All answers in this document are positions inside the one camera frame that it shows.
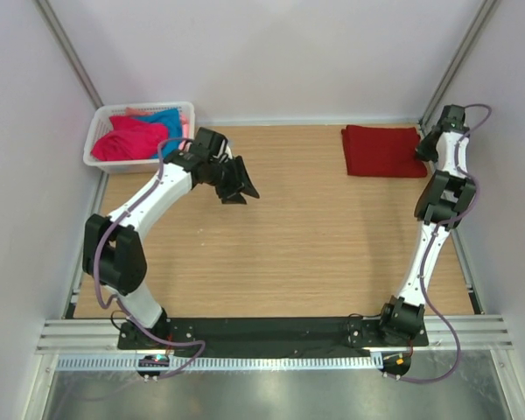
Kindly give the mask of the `dark red t-shirt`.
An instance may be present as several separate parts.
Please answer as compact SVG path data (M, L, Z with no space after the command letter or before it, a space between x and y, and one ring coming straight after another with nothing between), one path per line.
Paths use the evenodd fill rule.
M416 128L347 125L340 134L349 176L422 179L428 174L415 156L420 141Z

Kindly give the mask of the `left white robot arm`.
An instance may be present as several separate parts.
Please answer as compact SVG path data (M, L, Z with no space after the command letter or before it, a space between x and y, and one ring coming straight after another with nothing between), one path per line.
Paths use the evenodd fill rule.
M116 302L150 350L166 343L169 327L165 309L145 281L143 241L165 212L198 185L212 186L223 204L245 204L248 197L260 196L228 139L200 128L160 158L157 172L129 201L108 215L92 214L85 223L82 268L93 278L99 306L107 309Z

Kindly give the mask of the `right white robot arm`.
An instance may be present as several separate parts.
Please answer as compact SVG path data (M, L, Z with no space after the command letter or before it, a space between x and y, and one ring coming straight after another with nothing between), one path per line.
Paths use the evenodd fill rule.
M404 346L424 334L428 287L439 254L477 194L476 181L466 169L470 131L466 107L446 105L416 147L416 157L433 164L434 171L414 211L418 237L412 262L402 287L382 307L376 326L377 337L386 346Z

